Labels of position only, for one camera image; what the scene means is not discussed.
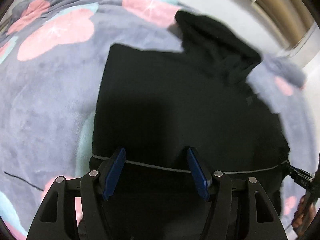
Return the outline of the person's right hand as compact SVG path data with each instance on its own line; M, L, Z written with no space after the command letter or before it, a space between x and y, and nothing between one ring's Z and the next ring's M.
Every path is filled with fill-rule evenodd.
M309 210L305 211L304 202L305 196L300 199L297 211L295 212L294 219L291 223L295 232L298 232L298 228L308 228L316 215L316 208L314 204L312 203L309 206Z

